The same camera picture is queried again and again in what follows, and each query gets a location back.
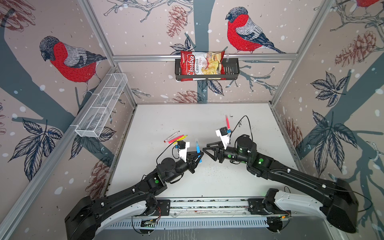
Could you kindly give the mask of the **blue highlighter pen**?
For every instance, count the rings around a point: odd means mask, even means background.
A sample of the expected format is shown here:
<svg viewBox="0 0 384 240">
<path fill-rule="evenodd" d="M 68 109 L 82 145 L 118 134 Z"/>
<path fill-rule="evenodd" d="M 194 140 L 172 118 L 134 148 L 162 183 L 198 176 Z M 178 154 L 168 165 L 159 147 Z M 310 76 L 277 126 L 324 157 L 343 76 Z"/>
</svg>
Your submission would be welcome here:
<svg viewBox="0 0 384 240">
<path fill-rule="evenodd" d="M 196 140 L 198 140 L 198 139 L 195 139 L 195 141 Z M 197 153 L 200 153 L 201 152 L 201 150 L 200 149 L 197 149 Z M 202 160 L 200 159 L 200 161 L 199 161 L 199 163 L 201 163 L 202 162 Z"/>
</svg>

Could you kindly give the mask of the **pink-red highlighter pen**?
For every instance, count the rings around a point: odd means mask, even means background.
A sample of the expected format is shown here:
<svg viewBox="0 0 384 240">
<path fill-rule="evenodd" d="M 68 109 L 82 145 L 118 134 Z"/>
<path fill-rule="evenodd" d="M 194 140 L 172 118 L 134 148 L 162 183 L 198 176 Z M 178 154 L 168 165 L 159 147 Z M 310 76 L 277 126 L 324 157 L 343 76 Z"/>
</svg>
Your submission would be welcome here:
<svg viewBox="0 0 384 240">
<path fill-rule="evenodd" d="M 231 133 L 229 117 L 228 117 L 228 115 L 225 115 L 225 117 L 226 117 L 227 133 Z"/>
</svg>

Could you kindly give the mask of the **yellow highlighter pen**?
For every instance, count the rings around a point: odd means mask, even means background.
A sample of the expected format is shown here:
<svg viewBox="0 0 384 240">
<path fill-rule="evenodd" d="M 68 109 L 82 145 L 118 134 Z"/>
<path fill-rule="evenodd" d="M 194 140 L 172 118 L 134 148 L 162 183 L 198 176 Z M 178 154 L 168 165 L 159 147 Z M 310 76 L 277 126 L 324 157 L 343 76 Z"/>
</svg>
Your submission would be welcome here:
<svg viewBox="0 0 384 240">
<path fill-rule="evenodd" d="M 181 136 L 180 138 L 176 139 L 176 141 L 174 142 L 174 144 L 177 144 L 178 141 L 182 141 L 184 140 L 188 135 L 183 135 Z"/>
</svg>

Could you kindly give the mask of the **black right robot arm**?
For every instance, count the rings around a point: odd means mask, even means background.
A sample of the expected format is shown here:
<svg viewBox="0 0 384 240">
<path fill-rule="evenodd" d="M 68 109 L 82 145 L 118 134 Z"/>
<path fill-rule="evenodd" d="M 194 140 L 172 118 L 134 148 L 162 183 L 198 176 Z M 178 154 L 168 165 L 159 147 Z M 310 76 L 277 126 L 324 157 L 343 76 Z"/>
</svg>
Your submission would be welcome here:
<svg viewBox="0 0 384 240">
<path fill-rule="evenodd" d="M 248 135 L 238 137 L 235 147 L 216 142 L 207 144 L 203 152 L 220 163 L 225 159 L 245 163 L 247 171 L 255 177 L 279 182 L 301 192 L 298 195 L 269 189 L 263 199 L 249 200 L 251 214 L 266 216 L 300 212 L 323 218 L 343 232 L 357 232 L 359 202 L 346 181 L 322 180 L 285 166 L 259 153 L 257 144 Z"/>
</svg>

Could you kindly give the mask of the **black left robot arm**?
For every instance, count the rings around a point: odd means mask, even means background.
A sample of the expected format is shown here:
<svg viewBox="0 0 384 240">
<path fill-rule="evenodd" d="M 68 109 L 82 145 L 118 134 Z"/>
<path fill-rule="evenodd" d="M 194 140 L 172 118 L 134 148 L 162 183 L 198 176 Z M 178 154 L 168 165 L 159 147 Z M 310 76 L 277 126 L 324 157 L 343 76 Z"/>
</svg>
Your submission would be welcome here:
<svg viewBox="0 0 384 240">
<path fill-rule="evenodd" d="M 165 158 L 137 184 L 116 194 L 99 199 L 83 197 L 65 218 L 69 240 L 92 240 L 94 237 L 125 218 L 148 216 L 157 206 L 156 196 L 177 182 L 184 172 L 195 172 L 203 153 L 188 152 L 185 160 Z"/>
</svg>

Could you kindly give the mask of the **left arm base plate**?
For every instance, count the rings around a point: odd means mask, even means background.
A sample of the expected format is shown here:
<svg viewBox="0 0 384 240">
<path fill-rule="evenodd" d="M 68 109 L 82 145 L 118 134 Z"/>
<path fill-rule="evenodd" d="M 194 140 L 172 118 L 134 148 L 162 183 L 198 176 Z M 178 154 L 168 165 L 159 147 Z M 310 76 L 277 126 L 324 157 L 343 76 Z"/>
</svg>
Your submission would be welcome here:
<svg viewBox="0 0 384 240">
<path fill-rule="evenodd" d="M 166 200 L 157 200 L 156 202 L 153 202 L 153 205 L 150 205 L 147 207 L 147 209 L 144 211 L 141 216 L 156 216 L 156 217 L 162 217 L 162 216 L 169 216 L 171 210 L 171 201 Z"/>
</svg>

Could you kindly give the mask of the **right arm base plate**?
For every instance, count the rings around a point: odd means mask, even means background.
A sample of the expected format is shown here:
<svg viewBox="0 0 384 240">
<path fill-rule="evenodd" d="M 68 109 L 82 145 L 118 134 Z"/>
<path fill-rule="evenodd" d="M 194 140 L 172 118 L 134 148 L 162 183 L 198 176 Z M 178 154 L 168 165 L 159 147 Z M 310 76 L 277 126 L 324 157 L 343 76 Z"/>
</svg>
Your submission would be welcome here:
<svg viewBox="0 0 384 240">
<path fill-rule="evenodd" d="M 280 209 L 274 202 L 265 200 L 263 198 L 251 198 L 248 199 L 248 211 L 251 215 L 291 215 L 290 211 L 284 211 Z"/>
</svg>

